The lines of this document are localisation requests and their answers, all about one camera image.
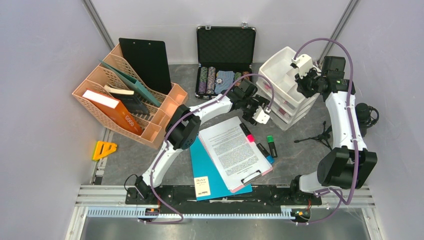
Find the black green-capped highlighter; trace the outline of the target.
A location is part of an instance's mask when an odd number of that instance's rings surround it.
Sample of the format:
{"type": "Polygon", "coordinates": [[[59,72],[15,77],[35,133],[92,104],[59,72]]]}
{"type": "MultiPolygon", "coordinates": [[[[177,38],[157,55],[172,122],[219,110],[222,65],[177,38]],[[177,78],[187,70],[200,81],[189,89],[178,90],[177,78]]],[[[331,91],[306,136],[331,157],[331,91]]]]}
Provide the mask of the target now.
{"type": "Polygon", "coordinates": [[[277,148],[276,148],[276,145],[275,145],[274,137],[272,135],[268,135],[266,137],[266,139],[267,139],[267,143],[268,143],[268,147],[269,147],[271,156],[274,159],[277,158],[278,153],[277,153],[277,148]]]}

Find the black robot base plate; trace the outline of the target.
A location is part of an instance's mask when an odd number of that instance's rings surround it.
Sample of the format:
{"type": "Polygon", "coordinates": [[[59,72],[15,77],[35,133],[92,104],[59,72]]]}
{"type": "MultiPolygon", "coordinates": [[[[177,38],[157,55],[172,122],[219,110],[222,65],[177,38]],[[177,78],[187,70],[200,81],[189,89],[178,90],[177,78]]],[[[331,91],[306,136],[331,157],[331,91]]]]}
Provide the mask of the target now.
{"type": "MultiPolygon", "coordinates": [[[[192,185],[162,185],[155,190],[169,204],[197,201],[195,187],[192,185]]],[[[212,197],[208,201],[267,202],[282,206],[307,206],[308,204],[320,206],[323,204],[320,197],[312,193],[291,190],[286,185],[253,185],[251,192],[231,193],[228,196],[212,197]]],[[[125,204],[127,205],[153,205],[159,202],[153,193],[149,193],[147,198],[143,198],[134,187],[130,187],[126,193],[125,204]]]]}

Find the black blue-capped highlighter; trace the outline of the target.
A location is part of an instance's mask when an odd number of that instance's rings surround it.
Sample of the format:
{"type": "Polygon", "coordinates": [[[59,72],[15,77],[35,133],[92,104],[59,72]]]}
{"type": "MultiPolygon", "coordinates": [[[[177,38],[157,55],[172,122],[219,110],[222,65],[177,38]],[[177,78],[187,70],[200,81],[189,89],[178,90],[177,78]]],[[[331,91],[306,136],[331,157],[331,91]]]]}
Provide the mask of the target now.
{"type": "Polygon", "coordinates": [[[266,150],[266,148],[261,143],[257,143],[256,146],[262,153],[262,155],[267,159],[267,161],[272,165],[275,162],[272,155],[266,150]]]}

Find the black pink-capped highlighter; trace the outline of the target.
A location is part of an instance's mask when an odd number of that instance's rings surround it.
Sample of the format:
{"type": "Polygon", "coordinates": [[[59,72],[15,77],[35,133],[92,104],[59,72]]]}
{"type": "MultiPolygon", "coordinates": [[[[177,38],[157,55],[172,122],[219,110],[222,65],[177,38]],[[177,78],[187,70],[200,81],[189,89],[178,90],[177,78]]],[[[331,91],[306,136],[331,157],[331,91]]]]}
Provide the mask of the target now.
{"type": "Polygon", "coordinates": [[[248,140],[248,142],[254,143],[255,137],[250,132],[250,130],[247,128],[247,126],[244,123],[241,123],[239,126],[240,126],[241,130],[243,131],[244,135],[246,136],[246,139],[248,140]]]}

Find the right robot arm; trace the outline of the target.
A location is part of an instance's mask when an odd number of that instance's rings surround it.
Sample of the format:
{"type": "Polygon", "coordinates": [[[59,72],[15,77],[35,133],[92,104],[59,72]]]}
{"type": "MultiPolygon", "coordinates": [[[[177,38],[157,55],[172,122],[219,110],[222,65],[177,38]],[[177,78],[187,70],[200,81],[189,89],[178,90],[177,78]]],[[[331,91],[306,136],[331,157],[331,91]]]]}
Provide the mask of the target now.
{"type": "Polygon", "coordinates": [[[360,189],[378,161],[363,140],[355,110],[355,87],[351,78],[345,79],[344,57],[327,56],[321,70],[313,66],[307,54],[295,56],[291,66],[297,91],[310,98],[321,95],[330,115],[332,149],[318,164],[317,170],[298,175],[290,183],[289,199],[302,204],[309,194],[335,188],[360,189]]]}

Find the white drawer organizer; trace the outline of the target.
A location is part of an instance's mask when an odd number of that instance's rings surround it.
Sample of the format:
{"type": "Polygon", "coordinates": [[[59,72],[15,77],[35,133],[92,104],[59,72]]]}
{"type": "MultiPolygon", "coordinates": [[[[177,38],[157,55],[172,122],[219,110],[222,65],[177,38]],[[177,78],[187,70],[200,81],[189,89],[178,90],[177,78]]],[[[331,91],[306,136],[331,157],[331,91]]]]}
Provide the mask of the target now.
{"type": "Polygon", "coordinates": [[[297,91],[295,75],[299,70],[291,66],[295,53],[296,51],[289,46],[275,53],[258,71],[270,82],[262,78],[258,78],[256,81],[257,93],[269,100],[273,98],[270,119],[283,131],[301,120],[319,97],[318,94],[315,94],[306,98],[297,91]]]}

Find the orange Good Morning book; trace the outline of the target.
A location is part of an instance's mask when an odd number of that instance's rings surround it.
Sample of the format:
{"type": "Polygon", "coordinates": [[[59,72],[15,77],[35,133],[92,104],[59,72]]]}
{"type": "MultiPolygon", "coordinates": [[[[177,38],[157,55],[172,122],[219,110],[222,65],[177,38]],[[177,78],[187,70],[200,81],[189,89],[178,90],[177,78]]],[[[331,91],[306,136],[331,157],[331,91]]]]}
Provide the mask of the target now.
{"type": "Polygon", "coordinates": [[[93,103],[124,130],[138,136],[142,134],[143,129],[120,100],[89,89],[83,93],[82,97],[93,103]]]}

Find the peach plastic file organizer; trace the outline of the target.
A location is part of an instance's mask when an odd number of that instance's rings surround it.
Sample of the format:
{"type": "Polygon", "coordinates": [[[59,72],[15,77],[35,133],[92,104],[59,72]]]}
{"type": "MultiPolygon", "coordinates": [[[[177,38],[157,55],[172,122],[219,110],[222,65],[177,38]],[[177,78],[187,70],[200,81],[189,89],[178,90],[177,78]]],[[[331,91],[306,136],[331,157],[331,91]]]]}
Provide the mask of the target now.
{"type": "Polygon", "coordinates": [[[136,71],[124,58],[121,47],[117,44],[113,50],[103,59],[107,64],[117,68],[121,72],[134,77],[137,82],[143,85],[160,103],[156,107],[147,100],[142,102],[149,109],[149,115],[134,114],[133,118],[142,128],[140,135],[125,130],[104,114],[92,102],[83,98],[86,90],[96,91],[109,96],[104,89],[105,85],[115,88],[129,90],[130,88],[111,70],[100,64],[87,76],[87,78],[73,91],[72,95],[92,114],[105,128],[117,132],[127,138],[146,145],[153,149],[159,149],[165,137],[165,128],[177,107],[183,105],[188,100],[188,93],[177,83],[171,83],[171,90],[168,94],[163,94],[148,87],[138,76],[136,71]]]}

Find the Nineteen Eighty-Four dark book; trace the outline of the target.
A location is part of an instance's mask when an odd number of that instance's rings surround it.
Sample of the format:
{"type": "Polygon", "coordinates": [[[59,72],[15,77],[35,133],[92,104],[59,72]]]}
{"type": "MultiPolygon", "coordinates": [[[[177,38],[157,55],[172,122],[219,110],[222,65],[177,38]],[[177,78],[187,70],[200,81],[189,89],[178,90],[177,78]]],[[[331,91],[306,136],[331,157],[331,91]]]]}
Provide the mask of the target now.
{"type": "Polygon", "coordinates": [[[133,90],[114,88],[104,85],[103,88],[117,100],[120,100],[131,114],[150,115],[147,106],[133,90]]]}

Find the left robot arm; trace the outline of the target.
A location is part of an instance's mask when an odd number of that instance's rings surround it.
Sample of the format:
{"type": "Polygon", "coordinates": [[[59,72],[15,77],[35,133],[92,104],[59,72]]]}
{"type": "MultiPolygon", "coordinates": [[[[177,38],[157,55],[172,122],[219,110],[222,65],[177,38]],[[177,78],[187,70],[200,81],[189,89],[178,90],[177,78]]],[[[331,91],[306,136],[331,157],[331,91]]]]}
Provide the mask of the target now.
{"type": "Polygon", "coordinates": [[[134,184],[136,195],[145,204],[156,200],[156,188],[161,185],[165,173],[175,158],[194,143],[203,123],[234,110],[242,110],[243,118],[252,125],[268,122],[275,101],[275,91],[267,99],[257,94],[257,86],[250,81],[243,77],[236,81],[240,84],[232,83],[227,90],[211,100],[191,107],[182,104],[176,108],[165,128],[158,155],[134,184]]]}

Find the pink clipboard with paper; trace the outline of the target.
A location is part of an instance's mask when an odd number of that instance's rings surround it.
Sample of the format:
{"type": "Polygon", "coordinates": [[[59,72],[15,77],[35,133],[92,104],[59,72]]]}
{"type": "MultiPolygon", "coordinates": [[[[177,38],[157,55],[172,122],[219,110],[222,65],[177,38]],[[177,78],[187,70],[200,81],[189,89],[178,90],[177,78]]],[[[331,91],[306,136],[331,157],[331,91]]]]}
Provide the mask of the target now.
{"type": "Polygon", "coordinates": [[[268,174],[273,166],[255,142],[250,142],[235,116],[199,131],[198,137],[225,186],[235,193],[268,174]]]}

